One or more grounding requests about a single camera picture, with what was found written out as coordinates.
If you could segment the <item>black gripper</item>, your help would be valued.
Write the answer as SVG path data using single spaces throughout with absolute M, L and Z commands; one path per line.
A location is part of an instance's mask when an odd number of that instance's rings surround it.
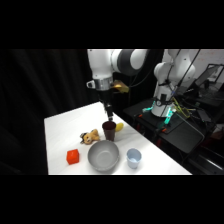
M 111 89 L 106 91 L 98 91 L 99 101 L 105 106 L 108 121 L 113 121 L 113 106 L 112 98 L 113 91 Z

